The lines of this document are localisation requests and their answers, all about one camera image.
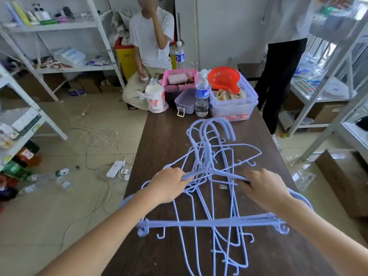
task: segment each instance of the pink basket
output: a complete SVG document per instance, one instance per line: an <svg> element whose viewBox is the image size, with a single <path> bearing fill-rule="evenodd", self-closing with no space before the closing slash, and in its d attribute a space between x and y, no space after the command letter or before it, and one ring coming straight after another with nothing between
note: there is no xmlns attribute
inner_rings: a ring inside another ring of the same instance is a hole
<svg viewBox="0 0 368 276"><path fill-rule="evenodd" d="M195 69L173 69L169 71L165 71L162 78L161 85L165 87L168 85L168 76L169 75L176 75L176 74L186 74L186 77L194 77L194 84L188 84L188 85L179 85L179 91L182 92L186 89L193 88L193 86L197 83L198 79L198 73Z"/></svg>

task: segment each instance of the tiled floor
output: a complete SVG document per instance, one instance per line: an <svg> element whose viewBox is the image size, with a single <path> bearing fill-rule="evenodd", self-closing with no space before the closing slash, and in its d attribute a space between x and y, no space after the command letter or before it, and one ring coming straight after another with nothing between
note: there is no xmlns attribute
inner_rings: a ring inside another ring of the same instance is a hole
<svg viewBox="0 0 368 276"><path fill-rule="evenodd" d="M125 192L126 181L106 183L95 176L96 171L93 169L120 160L123 155L127 162L132 162L147 117L147 112L129 111L124 102L119 102L120 98L118 93L91 94L85 97L65 97L62 103L41 103L44 111L68 135L68 140L65 142L52 137L35 139L44 156L35 172L54 172L75 165L80 165L82 169L69 176L75 187L73 193L65 193L59 186L50 184L6 204L0 214L1 275L34 275L60 254L65 232L73 222L80 219L70 228L63 249L117 209ZM86 104L91 105L92 110L82 118L80 113ZM2 106L13 108L20 104L19 101L2 100ZM85 151L90 145L88 141L86 144L88 133L85 130L104 128L110 130L112 137L96 134L94 140L100 141ZM40 131L52 132L49 128L41 128ZM346 234L365 244L314 163L295 163L297 155L301 155L318 135L302 133L280 139L283 145L282 156L292 175L303 176L308 172L317 175L303 193L310 199L315 210ZM106 142L109 138L112 146ZM320 149L328 147L346 148L346 144L335 137L326 141ZM105 167L101 174L105 174L107 169ZM93 216L89 216L106 200L110 187L109 200Z"/></svg>

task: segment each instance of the purple plastic container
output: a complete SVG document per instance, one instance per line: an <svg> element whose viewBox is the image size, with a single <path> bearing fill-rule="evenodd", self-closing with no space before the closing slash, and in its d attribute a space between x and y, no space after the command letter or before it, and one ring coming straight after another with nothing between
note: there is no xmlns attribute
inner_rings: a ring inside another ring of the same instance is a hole
<svg viewBox="0 0 368 276"><path fill-rule="evenodd" d="M196 88L184 90L176 99L175 104L178 110L177 116L184 117L186 114L192 114L196 110Z"/></svg>

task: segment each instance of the white plastic bag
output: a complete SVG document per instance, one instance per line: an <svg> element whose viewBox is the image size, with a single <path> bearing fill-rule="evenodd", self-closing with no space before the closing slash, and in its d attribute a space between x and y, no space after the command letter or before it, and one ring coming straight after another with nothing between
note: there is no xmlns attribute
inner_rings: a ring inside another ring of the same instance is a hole
<svg viewBox="0 0 368 276"><path fill-rule="evenodd" d="M161 113L168 109L168 103L165 101L164 88L158 83L150 83L147 85L145 93L138 92L140 100L148 101L150 112Z"/></svg>

